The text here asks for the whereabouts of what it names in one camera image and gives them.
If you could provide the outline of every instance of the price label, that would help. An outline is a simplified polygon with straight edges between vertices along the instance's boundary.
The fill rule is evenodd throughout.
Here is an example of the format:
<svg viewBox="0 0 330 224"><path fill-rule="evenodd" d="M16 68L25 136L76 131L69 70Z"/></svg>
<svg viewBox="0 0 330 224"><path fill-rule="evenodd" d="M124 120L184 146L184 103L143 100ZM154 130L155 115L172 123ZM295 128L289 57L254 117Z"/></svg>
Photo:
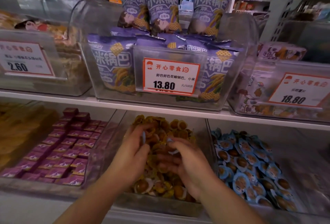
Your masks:
<svg viewBox="0 0 330 224"><path fill-rule="evenodd" d="M37 43L0 41L0 64L6 74L55 76Z"/></svg>
<svg viewBox="0 0 330 224"><path fill-rule="evenodd" d="M320 107L330 93L330 77L285 73L268 102Z"/></svg>
<svg viewBox="0 0 330 224"><path fill-rule="evenodd" d="M200 64L143 59L143 90L177 95L195 91Z"/></svg>

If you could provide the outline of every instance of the display bin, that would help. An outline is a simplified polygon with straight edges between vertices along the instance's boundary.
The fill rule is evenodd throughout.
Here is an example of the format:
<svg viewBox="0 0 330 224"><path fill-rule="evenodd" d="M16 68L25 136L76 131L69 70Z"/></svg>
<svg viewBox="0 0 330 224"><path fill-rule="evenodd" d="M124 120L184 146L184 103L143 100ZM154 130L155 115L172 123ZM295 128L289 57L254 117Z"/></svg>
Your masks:
<svg viewBox="0 0 330 224"><path fill-rule="evenodd" d="M228 98L237 114L330 122L330 65L250 58Z"/></svg>
<svg viewBox="0 0 330 224"><path fill-rule="evenodd" d="M225 75L224 82L222 88L220 87L219 93L213 93L214 97L203 99L201 96L202 92L199 88L206 86L205 83L198 82L195 90L196 94L193 96L181 96L181 95L172 95L172 94L160 94L160 93L150 93L149 91L142 92L141 90L134 92L134 89L128 88L128 86L136 86L135 81L130 78L128 79L130 82L127 83L127 86L120 85L121 88L113 89L111 87L107 87L103 81L100 72L104 72L105 67L98 66L97 61L101 62L102 57L97 58L91 50L89 46L87 36L88 34L94 33L100 36L110 36L110 29L112 27L117 26L118 18L120 13L122 12L122 7L119 4L112 4L109 2L102 1L84 1L85 5L80 13L80 17L77 20L76 24L80 24L82 28L82 40L80 43L81 50L84 54L84 58L87 64L87 68L89 71L89 75L91 77L93 88L95 90L95 95L98 99L101 100L119 100L119 101L128 101L128 102L142 102L142 103L150 103L150 104L161 104L161 105L169 105L169 106L179 106L179 107L188 107L188 108L200 108L200 109L208 109L208 110L221 110L226 98L228 96L229 90L233 85L233 82L238 75L238 70L243 64L243 60L246 56L251 53L256 52L257 41L258 41L258 33L256 29L256 23L252 16L247 14L224 14L221 19L220 24L220 32L218 35L218 40L232 40L232 47L241 48L241 52L236 57L235 61L228 69L227 74ZM141 54L137 54L138 46L134 47L133 59L134 62L141 60L145 56ZM157 50L158 53L163 53L166 50L159 48ZM191 56L194 56L195 59L198 59L199 55L202 52L195 51L185 51L185 50L167 50L170 52L172 56L176 55L175 59L181 60L184 59L184 55L190 53ZM111 52L111 59L117 58ZM213 65L211 62L214 61L214 57L207 58L205 65L201 65L200 75L204 72L203 69L210 68L212 72ZM220 61L220 66L217 68L219 70L222 67L222 62ZM135 80L138 82L137 73L142 73L142 70L138 67L134 67L135 71Z"/></svg>
<svg viewBox="0 0 330 224"><path fill-rule="evenodd" d="M71 24L76 4L0 0L1 89L80 96L91 88L77 45L80 31ZM25 30L26 21L33 30Z"/></svg>
<svg viewBox="0 0 330 224"><path fill-rule="evenodd" d="M132 125L136 116L143 114L145 117L152 114L135 111L117 110L112 117L113 124L119 124L113 137L107 143L104 150L105 157L100 160L99 168L100 175L105 172L108 166L111 164L118 148L122 143L122 139L127 129ZM154 116L165 117L167 121L174 120L174 116L157 114ZM216 170L216 155L212 148L211 139L209 139L208 129L205 119L191 118L182 116L179 120L183 120L188 124L188 128L193 131L196 137L197 145L201 148L205 154L211 167ZM147 194L135 194L135 193L122 193L115 201L115 206L128 209L136 209L141 211L158 212L164 214L184 215L190 217L198 217L203 207L199 203L192 203L186 201L180 201L173 199L166 199L162 197L149 196Z"/></svg>
<svg viewBox="0 0 330 224"><path fill-rule="evenodd" d="M35 109L36 107L42 107L42 102L34 102L31 101L25 107L30 107L30 111ZM10 163L7 163L5 167L0 168L0 172L4 168L13 168L16 166L18 162L22 160L22 158L28 154L37 144L41 143L47 135L53 130L52 124L58 120L58 114L63 111L66 107L65 104L57 105L53 103L47 103L46 107L54 108L54 112L56 113L56 118L52 119L50 125L43 125L42 131L40 134L35 134L33 137L33 142L29 142L28 145L25 145L23 148L20 149L20 153L15 153L15 159L12 159ZM90 110L89 107L81 107L80 111L88 111ZM87 160L87 165L85 169L85 178L83 183L80 186L73 186L73 185L62 185L57 183L45 183L40 181L32 181L32 180L24 180L22 178L8 178L8 177L1 177L0 176L0 191L4 192L14 192L18 194L32 194L37 196L43 197L68 197L68 198L79 198L85 191L90 184L92 184L98 177L100 168L98 165L100 164L100 160L103 160L105 157L104 150L105 145L104 143L108 143L109 139L112 137L112 134L117 126L115 122L112 122L112 116L115 113L114 109L108 109L105 114L98 116L100 112L104 112L104 109L95 110L95 112L91 112L92 117L95 117L100 120L107 120L108 123L105 126L104 130L102 131L101 135L97 139L95 145L91 148L90 154ZM18 115L17 122L22 121L23 115ZM0 146L0 161L2 161L3 150L2 146Z"/></svg>
<svg viewBox="0 0 330 224"><path fill-rule="evenodd" d="M279 210L249 202L251 206L259 209L260 213L267 212L268 217L284 216L281 212L285 211L288 213L285 215L292 218L289 223L309 223L323 218L329 221L329 160L326 160L327 155L322 155L328 154L326 138L320 135L319 138L311 140L295 128L247 122L237 125L229 121L208 119L208 126L210 130L219 127L222 134L230 133L232 129L246 131L250 135L258 135L260 140L269 144L274 161L282 170L281 176L286 178L291 186L297 211Z"/></svg>

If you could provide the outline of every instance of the left hand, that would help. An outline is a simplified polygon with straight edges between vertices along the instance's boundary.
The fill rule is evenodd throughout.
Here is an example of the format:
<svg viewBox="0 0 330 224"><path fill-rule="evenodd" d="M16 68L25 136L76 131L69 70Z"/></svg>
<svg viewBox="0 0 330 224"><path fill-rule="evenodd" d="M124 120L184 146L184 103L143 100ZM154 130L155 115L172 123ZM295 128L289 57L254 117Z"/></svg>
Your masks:
<svg viewBox="0 0 330 224"><path fill-rule="evenodd" d="M143 174L150 150L148 144L140 147L140 136L153 124L131 126L104 176L118 183L118 194L124 192Z"/></svg>

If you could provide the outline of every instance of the right hand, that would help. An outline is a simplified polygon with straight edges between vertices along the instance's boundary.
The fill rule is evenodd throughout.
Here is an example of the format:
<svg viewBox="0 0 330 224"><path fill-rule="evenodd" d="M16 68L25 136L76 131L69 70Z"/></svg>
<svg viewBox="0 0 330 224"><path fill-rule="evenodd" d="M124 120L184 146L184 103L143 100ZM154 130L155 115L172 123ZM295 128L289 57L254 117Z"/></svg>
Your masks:
<svg viewBox="0 0 330 224"><path fill-rule="evenodd" d="M158 154L160 168L167 168L168 171L177 174L183 184L196 200L206 189L207 183L216 178L203 152L194 144L182 138L171 138L173 142L167 142L173 149L177 149L181 158L173 155Z"/></svg>

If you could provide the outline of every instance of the price tag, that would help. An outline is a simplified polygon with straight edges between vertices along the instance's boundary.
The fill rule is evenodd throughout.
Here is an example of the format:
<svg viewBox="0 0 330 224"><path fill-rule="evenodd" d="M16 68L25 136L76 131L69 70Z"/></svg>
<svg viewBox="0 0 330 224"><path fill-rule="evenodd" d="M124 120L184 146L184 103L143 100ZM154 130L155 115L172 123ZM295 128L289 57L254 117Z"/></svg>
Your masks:
<svg viewBox="0 0 330 224"><path fill-rule="evenodd" d="M0 41L0 64L6 74L55 76L37 43Z"/></svg>
<svg viewBox="0 0 330 224"><path fill-rule="evenodd" d="M200 64L162 59L143 59L143 90L177 95L195 91Z"/></svg>
<svg viewBox="0 0 330 224"><path fill-rule="evenodd" d="M330 77L285 73L268 102L320 107L330 93Z"/></svg>

